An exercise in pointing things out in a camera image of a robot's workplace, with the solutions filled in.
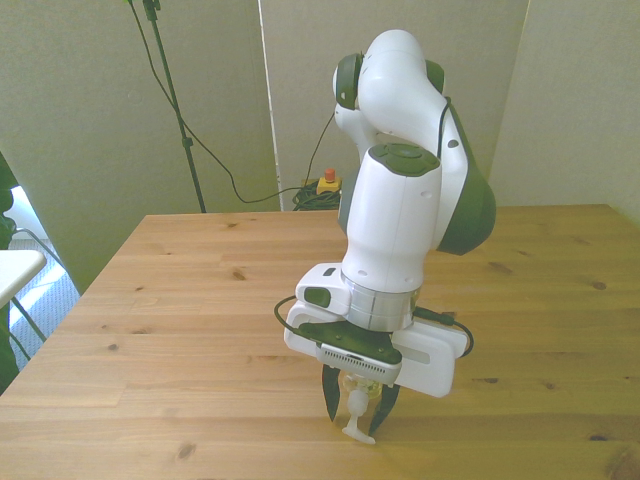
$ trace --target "white plastic piece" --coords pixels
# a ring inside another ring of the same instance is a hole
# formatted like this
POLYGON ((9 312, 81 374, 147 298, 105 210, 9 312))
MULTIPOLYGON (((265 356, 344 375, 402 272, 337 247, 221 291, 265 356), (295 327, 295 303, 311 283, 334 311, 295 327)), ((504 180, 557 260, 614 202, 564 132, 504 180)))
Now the white plastic piece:
POLYGON ((351 304, 351 291, 340 276, 341 264, 320 263, 309 270, 296 286, 296 297, 305 301, 307 288, 326 288, 331 294, 331 302, 326 308, 336 315, 346 315, 351 304))
POLYGON ((351 438, 358 440, 359 442, 374 445, 376 443, 373 437, 366 435, 358 428, 358 418, 360 418, 367 411, 369 405, 369 396, 362 390, 352 390, 349 393, 349 401, 347 407, 351 418, 346 427, 342 429, 342 433, 349 435, 351 438))
POLYGON ((420 177, 395 174, 365 155, 351 203, 342 271, 370 290, 404 293, 424 280, 438 217, 441 167, 420 177))
POLYGON ((463 332, 420 320, 395 332, 391 342, 402 353, 396 384, 434 397, 451 391, 455 360, 467 345, 463 332))

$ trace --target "wood knot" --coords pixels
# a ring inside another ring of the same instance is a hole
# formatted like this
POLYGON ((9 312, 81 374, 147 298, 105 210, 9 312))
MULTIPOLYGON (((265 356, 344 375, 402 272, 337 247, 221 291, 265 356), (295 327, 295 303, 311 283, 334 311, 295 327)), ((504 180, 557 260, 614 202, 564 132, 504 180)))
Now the wood knot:
POLYGON ((574 236, 572 236, 571 238, 573 238, 573 240, 574 240, 576 243, 579 243, 580 245, 591 245, 591 242, 590 242, 590 241, 585 240, 585 239, 584 239, 584 238, 582 238, 582 237, 578 237, 578 236, 575 236, 575 235, 574 235, 574 236))
POLYGON ((507 275, 511 275, 513 273, 513 270, 511 270, 509 267, 499 262, 489 262, 489 266, 507 275))
POLYGON ((196 451, 195 443, 185 443, 180 447, 180 450, 178 450, 178 458, 180 460, 186 460, 191 455, 193 455, 193 452, 195 451, 196 451))

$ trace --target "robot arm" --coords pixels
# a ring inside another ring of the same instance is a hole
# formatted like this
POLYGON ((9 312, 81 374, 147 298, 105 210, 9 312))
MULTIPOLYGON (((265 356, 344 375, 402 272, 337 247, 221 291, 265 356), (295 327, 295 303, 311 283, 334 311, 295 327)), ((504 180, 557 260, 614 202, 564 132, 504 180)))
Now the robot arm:
MULTIPOLYGON (((392 30, 364 56, 345 57, 334 74, 336 122, 361 158, 352 188, 345 179, 342 191, 348 248, 342 263, 317 265, 299 282, 285 341, 315 356, 325 372, 346 370, 359 379, 360 393, 349 400, 354 418, 362 415, 367 382, 385 385, 381 404, 385 392, 386 403, 395 401, 398 385, 436 397, 449 392, 467 339, 414 319, 424 260, 434 248, 467 253, 489 236, 495 219, 493 194, 441 94, 443 75, 430 77, 429 64, 413 36, 392 30), (376 144, 378 133, 410 143, 376 144)), ((333 403, 327 398, 330 416, 333 403)), ((353 419, 343 431, 373 442, 353 419)))

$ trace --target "cable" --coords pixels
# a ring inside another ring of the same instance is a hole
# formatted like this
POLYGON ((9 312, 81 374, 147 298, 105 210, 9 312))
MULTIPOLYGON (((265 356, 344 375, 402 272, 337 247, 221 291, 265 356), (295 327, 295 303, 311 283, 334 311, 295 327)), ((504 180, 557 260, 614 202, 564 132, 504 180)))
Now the cable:
MULTIPOLYGON (((133 12, 133 16, 136 20, 136 24, 138 26, 138 31, 140 32, 140 36, 142 37, 142 42, 144 43, 144 48, 145 51, 147 53, 147 58, 149 60, 149 66, 151 67, 151 72, 153 73, 153 77, 156 79, 156 82, 158 83, 158 85, 160 86, 160 89, 162 90, 162 93, 164 93, 164 96, 167 99, 167 102, 169 102, 169 105, 171 105, 171 107, 173 108, 173 110, 176 112, 176 115, 180 116, 180 119, 182 120, 182 123, 184 124, 185 129, 193 136, 193 139, 218 163, 218 165, 220 165, 220 167, 222 167, 222 169, 227 173, 227 175, 229 176, 229 179, 231 180, 231 186, 233 188, 233 192, 235 193, 236 197, 238 198, 238 200, 240 200, 242 203, 258 203, 258 202, 264 202, 265 200, 268 200, 270 198, 276 197, 278 195, 280 195, 281 193, 284 192, 288 192, 291 190, 301 190, 303 187, 290 187, 290 188, 285 188, 283 190, 280 190, 272 195, 268 195, 264 198, 259 198, 257 200, 245 200, 244 198, 242 198, 242 196, 240 195, 240 193, 238 192, 238 189, 236 187, 236 182, 235 182, 235 178, 233 177, 233 174, 231 173, 231 171, 227 168, 227 166, 209 149, 207 148, 207 146, 198 138, 198 136, 193 132, 193 130, 191 130, 191 128, 189 127, 189 125, 187 124, 187 122, 184 120, 184 118, 182 117, 182 114, 180 113, 180 111, 176 108, 176 106, 174 105, 173 101, 171 100, 171 97, 169 96, 169 93, 167 93, 166 88, 164 87, 162 81, 160 80, 160 77, 158 77, 158 73, 156 72, 156 69, 153 65, 153 59, 151 57, 151 52, 149 50, 149 44, 147 43, 147 39, 146 36, 144 34, 144 30, 142 29, 142 25, 140 24, 140 19, 138 18, 138 13, 136 12, 135 7, 133 6, 133 1, 132 0, 128 0, 129 2, 129 6, 131 7, 131 11, 133 12)), ((331 118, 329 119, 329 121, 327 122, 327 125, 325 126, 324 130, 322 131, 322 134, 320 135, 320 139, 318 140, 318 144, 316 145, 316 148, 313 152, 313 155, 311 156, 311 160, 309 161, 309 169, 307 171, 307 179, 305 180, 305 185, 307 183, 307 180, 309 179, 309 173, 311 172, 311 164, 313 163, 313 159, 315 157, 316 152, 318 151, 318 147, 320 146, 320 142, 322 141, 322 138, 324 137, 325 132, 327 131, 327 128, 329 127, 329 125, 331 124, 331 121, 333 120, 335 116, 335 113, 331 114, 331 118)))
POLYGON ((313 159, 316 156, 316 152, 318 151, 318 148, 320 147, 320 142, 322 142, 322 137, 324 137, 324 134, 327 131, 327 128, 329 128, 329 125, 331 124, 331 121, 334 119, 335 116, 336 116, 336 112, 333 112, 331 114, 331 118, 329 118, 329 121, 324 126, 324 129, 322 130, 322 133, 320 134, 320 138, 318 139, 318 143, 316 144, 316 148, 313 151, 313 155, 311 155, 311 161, 309 161, 309 168, 307 169, 307 176, 305 177, 304 183, 303 183, 303 185, 305 187, 307 186, 307 182, 309 181, 309 174, 311 173, 311 164, 313 163, 313 159))
POLYGON ((434 322, 438 322, 442 325, 447 325, 449 327, 456 326, 461 329, 469 338, 469 343, 464 353, 460 355, 460 358, 466 357, 473 350, 473 346, 475 345, 475 341, 473 339, 473 334, 471 330, 465 327, 463 324, 456 322, 455 319, 451 315, 447 315, 446 313, 438 313, 433 310, 429 310, 428 308, 416 307, 413 311, 413 315, 418 318, 424 318, 425 320, 431 320, 434 322))
POLYGON ((469 337, 469 345, 467 346, 467 348, 464 351, 464 353, 462 355, 460 355, 460 358, 466 357, 467 355, 469 355, 471 353, 471 350, 473 350, 473 346, 475 345, 475 341, 473 340, 473 334, 471 333, 471 330, 469 330, 467 327, 465 327, 461 323, 458 323, 458 322, 456 322, 454 320, 453 324, 456 327, 460 328, 464 333, 467 334, 467 337, 469 337))
POLYGON ((323 192, 318 195, 317 187, 318 181, 302 187, 293 197, 293 210, 337 210, 340 207, 340 192, 323 192))
POLYGON ((440 123, 438 126, 438 159, 440 159, 440 155, 442 154, 442 137, 444 137, 444 115, 449 110, 451 106, 451 97, 444 97, 447 100, 447 104, 442 109, 442 113, 440 114, 440 123))
POLYGON ((306 335, 304 335, 299 328, 294 328, 291 325, 289 325, 284 318, 282 318, 282 315, 280 315, 280 307, 282 305, 284 305, 287 302, 290 302, 291 300, 293 300, 294 298, 296 298, 295 295, 291 295, 290 297, 287 298, 283 298, 282 300, 280 300, 276 306, 273 308, 273 313, 276 315, 276 318, 278 319, 278 321, 282 324, 282 326, 284 328, 286 328, 287 330, 295 333, 296 335, 299 335, 301 337, 307 338, 306 335))

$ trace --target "wooden table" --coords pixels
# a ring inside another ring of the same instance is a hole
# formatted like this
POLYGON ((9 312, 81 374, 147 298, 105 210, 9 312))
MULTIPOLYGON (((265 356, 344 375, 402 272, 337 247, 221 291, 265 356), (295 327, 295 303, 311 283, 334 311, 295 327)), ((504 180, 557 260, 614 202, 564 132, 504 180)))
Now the wooden table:
POLYGON ((502 208, 476 251, 431 253, 419 304, 476 348, 447 397, 401 390, 372 447, 341 433, 344 397, 331 424, 320 363, 272 315, 341 260, 335 218, 145 218, 0 398, 0 478, 640 478, 636 227, 502 208))

